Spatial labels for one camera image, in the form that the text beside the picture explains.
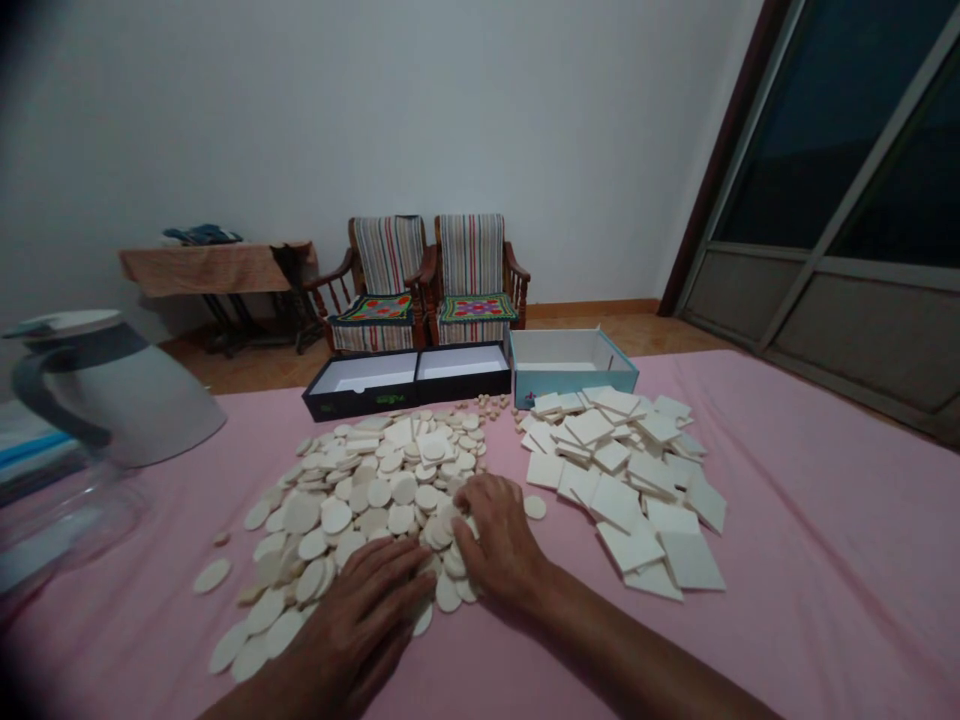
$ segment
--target pitcher lid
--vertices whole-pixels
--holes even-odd
[[[5,333],[4,337],[26,339],[71,337],[102,330],[121,322],[123,318],[119,310],[69,310],[24,320],[16,328]]]

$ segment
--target pile of square tiles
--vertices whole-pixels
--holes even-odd
[[[555,490],[596,523],[630,588],[683,601],[726,590],[701,532],[723,533],[727,503],[707,482],[691,409],[611,387],[536,399],[517,423],[532,453],[527,483]]]

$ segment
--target black box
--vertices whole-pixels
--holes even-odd
[[[480,393],[509,395],[512,373],[499,342],[426,348],[417,364],[417,395],[422,405],[475,398]]]
[[[416,350],[331,358],[303,391],[303,402],[314,422],[416,407],[419,361]]]

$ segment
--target metal door frame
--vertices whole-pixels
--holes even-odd
[[[770,91],[776,80],[786,56],[790,42],[794,37],[800,15],[805,7],[805,0],[795,0],[789,10],[784,29],[777,40],[776,48],[771,55],[770,65],[764,75],[757,98],[750,110],[749,119],[744,132],[737,143],[736,153],[724,178],[721,191],[718,195],[707,222],[693,268],[684,284],[680,302],[677,304],[675,315],[697,325],[710,333],[724,337],[736,343],[755,355],[774,364],[806,377],[813,382],[852,398],[864,405],[876,408],[881,412],[894,417],[913,427],[926,432],[935,432],[938,415],[947,412],[947,408],[956,404],[957,397],[948,400],[937,412],[928,414],[911,407],[887,395],[870,390],[850,380],[846,380],[828,370],[811,365],[792,356],[786,355],[771,347],[777,334],[783,328],[793,308],[803,297],[808,284],[815,273],[838,275],[842,277],[875,280],[887,284],[909,285],[924,287],[947,292],[960,292],[960,269],[938,268],[921,265],[908,265],[894,262],[861,260],[828,256],[826,253],[831,244],[837,239],[844,223],[856,208],[861,196],[869,187],[871,180],[882,166],[884,159],[893,147],[895,141],[910,120],[917,106],[922,101],[930,84],[934,81],[938,71],[960,38],[960,3],[944,24],[940,35],[924,58],[913,79],[897,103],[886,125],[878,136],[860,170],[847,188],[843,199],[834,211],[823,232],[812,250],[799,248],[770,247],[764,245],[747,245],[713,240],[720,218],[727,202],[738,181],[738,175],[749,149],[750,142],[755,134],[763,109],[768,101]],[[740,333],[720,327],[708,320],[697,317],[687,311],[690,295],[697,281],[697,276],[703,267],[707,253],[730,253],[747,255],[771,260],[792,260],[803,262],[803,267],[790,286],[777,310],[774,312],[767,328],[760,340],[747,338]]]

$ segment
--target door frame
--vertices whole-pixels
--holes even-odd
[[[721,135],[718,139],[718,145],[724,142],[726,147],[714,149],[714,154],[711,157],[711,167],[708,168],[709,177],[705,176],[701,185],[700,196],[697,198],[694,212],[691,214],[687,225],[681,251],[674,263],[670,283],[667,287],[668,292],[665,292],[664,299],[661,301],[659,314],[681,316],[687,322],[724,337],[785,370],[807,378],[868,407],[875,408],[923,432],[933,434],[944,442],[960,446],[960,428],[956,427],[956,417],[960,416],[960,393],[955,394],[933,413],[927,413],[835,375],[829,370],[789,356],[772,345],[797,302],[803,297],[804,291],[815,274],[837,275],[884,284],[908,285],[960,293],[960,268],[908,265],[827,255],[832,243],[839,237],[844,224],[856,209],[874,176],[882,168],[891,148],[895,146],[895,142],[907,123],[910,122],[918,106],[923,102],[931,84],[936,81],[944,62],[960,42],[960,2],[954,8],[920,68],[907,85],[896,108],[812,250],[712,240],[726,203],[735,189],[740,166],[762,116],[763,107],[773,87],[776,74],[784,57],[789,52],[790,40],[795,34],[804,6],[805,0],[794,0],[786,8],[780,8],[782,15],[777,37],[775,42],[770,45],[767,67],[756,83],[754,97],[751,101],[745,101],[743,96],[736,98],[737,102],[741,104],[737,109],[738,112],[743,112],[745,102],[749,108],[743,116],[739,135],[733,137]],[[743,79],[743,74],[742,71],[738,85],[740,80]],[[718,156],[725,157],[727,160],[722,172],[720,169],[712,167],[713,161]],[[690,293],[708,253],[728,253],[803,263],[800,272],[774,311],[759,340],[748,338],[740,333],[718,326],[686,310]],[[678,282],[681,285],[679,292],[676,289]]]
[[[761,83],[768,75],[771,57],[780,47],[778,40],[782,35],[790,8],[794,4],[795,0],[764,0],[763,7],[760,8],[750,44],[743,57],[740,74],[737,76],[730,103],[720,124],[720,131],[717,133],[717,142],[710,154],[700,190],[697,192],[697,199],[690,211],[690,219],[687,221],[683,239],[677,250],[670,278],[660,299],[658,315],[664,317],[675,315],[681,307],[680,297],[694,267],[704,231],[713,209],[717,206],[717,199],[720,197],[731,163],[734,162],[737,149],[741,144],[744,128],[747,127],[756,105],[755,100]]]

